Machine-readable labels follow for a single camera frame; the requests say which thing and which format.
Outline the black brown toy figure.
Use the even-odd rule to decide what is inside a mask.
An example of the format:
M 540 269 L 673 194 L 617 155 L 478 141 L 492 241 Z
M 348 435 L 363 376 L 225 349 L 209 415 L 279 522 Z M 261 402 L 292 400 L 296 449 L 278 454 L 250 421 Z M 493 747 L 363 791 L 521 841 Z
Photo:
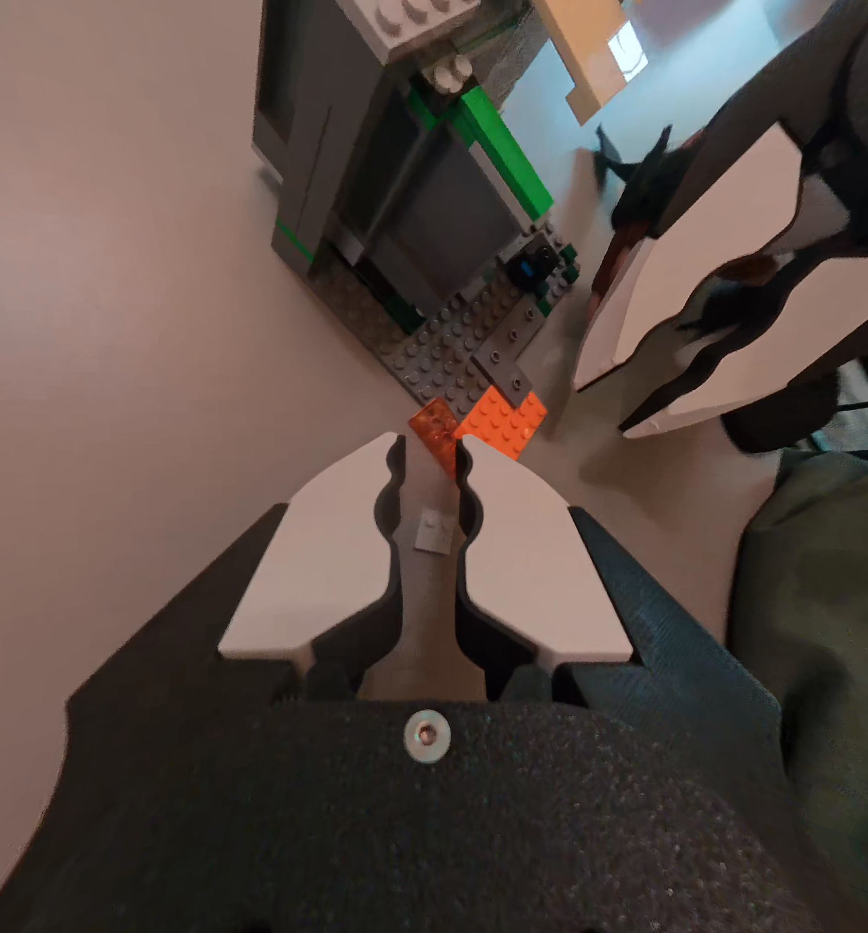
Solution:
M 679 194 L 684 182 L 689 178 L 697 180 L 698 172 L 694 171 L 695 162 L 707 143 L 707 134 L 700 134 L 699 137 L 691 138 L 679 149 L 667 151 L 666 143 L 670 133 L 670 128 L 666 128 L 654 148 L 640 162 L 627 164 L 618 163 L 614 159 L 599 158 L 601 173 L 606 171 L 619 173 L 625 181 L 625 188 L 613 209 L 611 215 L 613 237 L 592 286 L 602 283 L 601 269 L 606 269 L 614 263 L 614 257 L 609 255 L 609 250 L 613 238 L 617 236 L 620 229 L 626 227 L 627 233 L 635 232 L 643 235 L 646 232 L 653 232 L 658 235 L 664 232 L 702 194 L 682 206 L 670 223 L 664 221 L 673 203 L 682 202 Z M 732 159 L 731 165 L 738 157 Z M 720 171 L 715 181 L 726 169 Z M 711 279 L 717 279 L 723 289 L 717 290 L 708 299 L 703 308 L 701 320 L 697 324 L 690 323 L 689 327 L 698 328 L 701 334 L 735 328 L 749 316 L 751 311 L 755 310 L 760 290 L 770 283 L 778 271 L 776 257 L 772 258 L 768 254 L 761 258 L 753 256 L 723 267 L 701 283 L 700 286 Z M 599 297 L 593 292 L 591 295 L 590 315 L 592 317 Z

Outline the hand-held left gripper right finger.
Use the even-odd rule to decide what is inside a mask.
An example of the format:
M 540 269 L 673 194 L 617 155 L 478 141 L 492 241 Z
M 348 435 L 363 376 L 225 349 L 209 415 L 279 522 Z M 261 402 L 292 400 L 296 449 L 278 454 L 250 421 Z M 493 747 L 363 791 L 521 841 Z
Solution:
M 625 663 L 633 645 L 570 507 L 543 479 L 472 435 L 456 445 L 460 548 L 455 636 L 500 697 L 515 671 Z

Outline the person's dark green clothing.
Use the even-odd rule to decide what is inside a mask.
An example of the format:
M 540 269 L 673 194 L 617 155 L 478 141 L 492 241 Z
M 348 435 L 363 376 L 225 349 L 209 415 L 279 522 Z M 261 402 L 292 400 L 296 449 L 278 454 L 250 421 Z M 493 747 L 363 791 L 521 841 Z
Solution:
M 781 706 L 788 783 L 868 920 L 868 461 L 784 453 L 743 532 L 729 637 Z

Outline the small light grey tile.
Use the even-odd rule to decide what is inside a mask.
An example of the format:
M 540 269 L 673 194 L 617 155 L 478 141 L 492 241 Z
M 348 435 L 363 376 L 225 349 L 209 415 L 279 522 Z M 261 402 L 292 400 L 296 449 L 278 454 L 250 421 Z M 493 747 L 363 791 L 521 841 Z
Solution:
M 414 548 L 423 553 L 449 555 L 456 524 L 455 516 L 433 508 L 424 508 L 419 519 Z

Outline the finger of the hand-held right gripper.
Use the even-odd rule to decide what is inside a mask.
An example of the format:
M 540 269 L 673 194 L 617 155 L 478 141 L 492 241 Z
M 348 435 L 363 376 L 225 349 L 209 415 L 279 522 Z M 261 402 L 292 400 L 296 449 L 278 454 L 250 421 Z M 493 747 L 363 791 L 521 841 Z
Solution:
M 755 310 L 655 390 L 619 426 L 666 434 L 787 387 L 868 322 L 868 251 L 801 250 L 760 290 Z
M 664 232 L 620 229 L 608 252 L 614 263 L 592 286 L 599 299 L 572 389 L 582 391 L 626 363 L 650 331 L 679 314 L 723 267 L 774 258 L 845 229 L 848 209 L 801 167 L 800 148 L 774 123 Z

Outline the transparent orange brick plate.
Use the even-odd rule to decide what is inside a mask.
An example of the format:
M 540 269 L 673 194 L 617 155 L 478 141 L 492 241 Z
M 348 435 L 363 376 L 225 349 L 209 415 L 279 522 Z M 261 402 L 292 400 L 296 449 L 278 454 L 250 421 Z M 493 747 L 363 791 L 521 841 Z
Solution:
M 433 397 L 408 420 L 408 425 L 455 483 L 456 432 L 461 423 L 447 401 L 441 396 Z

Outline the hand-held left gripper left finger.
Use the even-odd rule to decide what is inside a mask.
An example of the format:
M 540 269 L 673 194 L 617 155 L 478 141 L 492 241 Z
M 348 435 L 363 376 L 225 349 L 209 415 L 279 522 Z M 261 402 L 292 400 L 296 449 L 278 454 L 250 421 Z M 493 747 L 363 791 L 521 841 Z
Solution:
M 407 440 L 387 432 L 292 496 L 218 643 L 227 660 L 291 663 L 358 694 L 403 630 L 394 532 Z

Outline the grey toy brick building model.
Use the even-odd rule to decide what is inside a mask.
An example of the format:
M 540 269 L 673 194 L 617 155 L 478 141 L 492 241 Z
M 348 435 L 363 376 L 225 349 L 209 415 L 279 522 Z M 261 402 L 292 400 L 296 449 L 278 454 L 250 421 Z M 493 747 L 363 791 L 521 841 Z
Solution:
M 513 458 L 545 416 L 521 355 L 580 269 L 499 103 L 550 39 L 584 125 L 629 33 L 621 2 L 261 3 L 273 249 L 421 408 Z

